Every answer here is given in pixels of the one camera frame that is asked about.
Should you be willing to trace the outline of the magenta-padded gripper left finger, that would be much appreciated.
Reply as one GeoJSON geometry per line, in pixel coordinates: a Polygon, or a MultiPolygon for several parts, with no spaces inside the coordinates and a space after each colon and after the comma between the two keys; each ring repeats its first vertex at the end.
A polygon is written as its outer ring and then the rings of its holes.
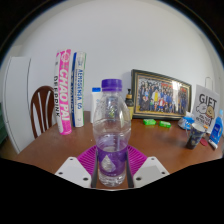
{"type": "Polygon", "coordinates": [[[96,147],[85,150],[78,157],[68,157],[55,175],[84,188],[95,188],[97,183],[96,147]]]}

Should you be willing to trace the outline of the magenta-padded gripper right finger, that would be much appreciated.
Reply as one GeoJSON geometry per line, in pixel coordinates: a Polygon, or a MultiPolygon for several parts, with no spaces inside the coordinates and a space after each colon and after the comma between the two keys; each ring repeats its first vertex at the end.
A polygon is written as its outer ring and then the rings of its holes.
{"type": "Polygon", "coordinates": [[[143,187],[168,174],[169,172],[156,157],[147,157],[132,146],[127,148],[127,180],[129,188],[143,187]]]}

